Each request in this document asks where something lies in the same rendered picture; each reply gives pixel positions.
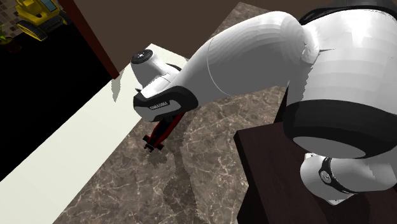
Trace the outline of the green potted plant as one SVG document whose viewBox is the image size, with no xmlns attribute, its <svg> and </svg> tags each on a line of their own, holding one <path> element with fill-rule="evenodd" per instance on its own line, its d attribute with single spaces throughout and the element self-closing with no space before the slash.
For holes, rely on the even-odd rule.
<svg viewBox="0 0 397 224">
<path fill-rule="evenodd" d="M 3 32 L 4 24 L 0 25 L 0 47 L 10 53 L 19 52 L 22 47 L 12 38 L 6 37 Z"/>
</svg>

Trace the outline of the dark brown robot stand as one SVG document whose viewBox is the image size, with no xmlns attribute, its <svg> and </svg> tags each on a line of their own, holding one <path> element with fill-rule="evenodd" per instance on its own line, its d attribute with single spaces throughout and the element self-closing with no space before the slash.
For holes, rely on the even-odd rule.
<svg viewBox="0 0 397 224">
<path fill-rule="evenodd" d="M 249 183 L 239 224 L 397 224 L 397 91 L 297 97 L 239 130 Z"/>
</svg>

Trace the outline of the yellow toy excavator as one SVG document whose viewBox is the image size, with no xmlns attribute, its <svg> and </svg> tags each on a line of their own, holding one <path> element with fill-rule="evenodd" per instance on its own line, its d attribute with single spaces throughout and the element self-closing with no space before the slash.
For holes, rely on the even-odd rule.
<svg viewBox="0 0 397 224">
<path fill-rule="evenodd" d="M 15 9 L 21 21 L 18 28 L 38 41 L 44 41 L 48 33 L 73 21 L 55 0 L 15 0 Z"/>
</svg>

